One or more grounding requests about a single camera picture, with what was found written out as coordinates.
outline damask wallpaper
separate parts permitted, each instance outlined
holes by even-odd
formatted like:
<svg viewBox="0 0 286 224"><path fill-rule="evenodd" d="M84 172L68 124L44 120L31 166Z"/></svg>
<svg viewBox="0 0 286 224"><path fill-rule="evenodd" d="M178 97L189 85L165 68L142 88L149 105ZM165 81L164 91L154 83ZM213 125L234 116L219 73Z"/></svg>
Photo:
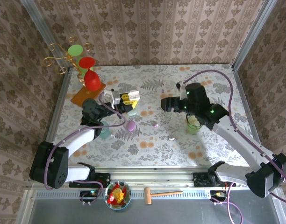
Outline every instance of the damask wallpaper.
<svg viewBox="0 0 286 224"><path fill-rule="evenodd" d="M264 0L36 0L56 40L97 65L230 63Z"/></svg>
<svg viewBox="0 0 286 224"><path fill-rule="evenodd" d="M279 0L239 69L264 146L286 155L286 0ZM286 195L286 183L283 184Z"/></svg>
<svg viewBox="0 0 286 224"><path fill-rule="evenodd" d="M47 55L21 3L0 0L0 224L15 221L61 87L62 78L41 66Z"/></svg>

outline toy hammer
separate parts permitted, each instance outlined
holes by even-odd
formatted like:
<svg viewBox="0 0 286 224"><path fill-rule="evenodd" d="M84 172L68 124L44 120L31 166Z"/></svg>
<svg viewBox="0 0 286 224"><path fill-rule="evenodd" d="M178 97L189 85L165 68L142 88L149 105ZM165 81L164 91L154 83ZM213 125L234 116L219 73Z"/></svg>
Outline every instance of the toy hammer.
<svg viewBox="0 0 286 224"><path fill-rule="evenodd" d="M179 195L179 194L182 194L182 193L183 193L183 191L174 191L174 192L151 194L150 193L150 188L144 188L145 204L151 204L151 197L165 196L165 195Z"/></svg>

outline table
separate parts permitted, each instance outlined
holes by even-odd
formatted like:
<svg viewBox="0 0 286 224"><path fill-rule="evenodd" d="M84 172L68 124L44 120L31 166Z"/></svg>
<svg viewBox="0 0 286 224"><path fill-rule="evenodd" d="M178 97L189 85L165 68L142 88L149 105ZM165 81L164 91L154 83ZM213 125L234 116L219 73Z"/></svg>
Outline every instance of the table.
<svg viewBox="0 0 286 224"><path fill-rule="evenodd" d="M234 73L229 64L215 65L146 65L95 67L106 89L119 93L139 90L141 99L136 107L138 113L128 120L136 122L133 132L122 126L110 129L115 136L106 140L97 138L76 151L72 162L84 162L95 167L134 167L134 166L210 166L217 161L231 165L247 166L238 154L222 137L202 127L196 135L186 132L184 113L167 113L160 108L160 100L179 96L175 84L186 80L198 71L215 69L224 72L234 86L232 113L234 120L249 134L250 125L238 91ZM227 80L218 73L207 72L192 82L205 86L211 102L228 108L230 87ZM66 99L58 124L56 141L74 131L80 124L82 108L70 100L82 83L72 73ZM117 115L104 118L108 124L119 124Z"/></svg>

